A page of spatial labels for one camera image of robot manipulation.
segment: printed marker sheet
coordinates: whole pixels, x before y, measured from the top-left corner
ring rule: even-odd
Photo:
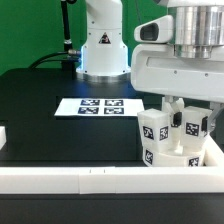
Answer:
[[[137,116],[140,99],[62,99],[55,116]]]

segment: black and white pattern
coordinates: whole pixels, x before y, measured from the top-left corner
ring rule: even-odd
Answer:
[[[105,100],[105,106],[124,106],[124,101],[123,100]]]
[[[199,166],[199,157],[189,159],[188,166]]]
[[[99,108],[98,107],[80,107],[78,114],[98,114]]]
[[[104,108],[104,114],[124,114],[124,108],[119,107]]]
[[[160,137],[159,137],[159,140],[162,141],[164,139],[167,139],[168,138],[168,133],[169,133],[168,126],[167,127],[164,127],[164,128],[161,128],[160,129]]]
[[[153,130],[151,128],[143,126],[143,132],[146,138],[154,140]]]
[[[186,134],[192,135],[192,136],[198,136],[199,135],[199,125],[187,122],[186,123]]]
[[[152,163],[153,163],[153,153],[151,153],[147,149],[145,152],[145,161],[148,162],[150,165],[152,165]]]
[[[100,100],[82,100],[81,106],[99,106]]]

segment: green background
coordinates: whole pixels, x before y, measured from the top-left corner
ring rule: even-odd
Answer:
[[[165,15],[165,8],[152,0],[122,0],[123,40],[129,48],[129,63],[136,42],[133,31],[141,23]],[[85,0],[68,5],[73,47],[86,40]],[[38,58],[63,51],[63,24],[60,0],[0,1],[0,75],[13,68],[26,68]],[[44,64],[57,67],[59,64]]]

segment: black tabletop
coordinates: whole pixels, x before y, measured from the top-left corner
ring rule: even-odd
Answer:
[[[144,166],[135,117],[59,117],[62,98],[143,99],[130,82],[94,84],[57,69],[0,77],[1,166]],[[223,194],[0,195],[0,223],[222,224]]]

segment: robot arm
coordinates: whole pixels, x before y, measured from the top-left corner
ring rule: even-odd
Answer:
[[[220,6],[224,5],[223,0],[153,0],[157,5],[166,7],[182,7],[182,6]]]
[[[183,153],[194,156],[196,151],[202,150],[203,153],[206,136],[214,130],[215,120],[224,109],[224,21],[220,19],[224,17],[224,1],[154,2],[166,6],[168,15],[136,28],[135,39],[142,44],[133,52],[131,82],[138,91],[165,95],[162,110],[170,115],[169,119],[172,118],[168,122],[170,127],[176,116],[175,98],[210,102],[210,110],[182,108],[181,128],[171,129],[171,135],[179,136],[174,139],[176,141],[179,138]],[[149,114],[146,112],[142,116],[145,116],[144,121],[153,120],[153,124],[157,122],[154,112],[149,111]],[[162,130],[162,126],[156,125],[155,130],[158,129]],[[152,152],[144,147],[144,139],[143,133],[143,160],[149,165],[147,159],[151,158]],[[158,157],[162,142],[158,139],[156,144],[154,153]],[[170,148],[169,144],[166,147],[161,158],[170,150],[176,150],[175,147]]]

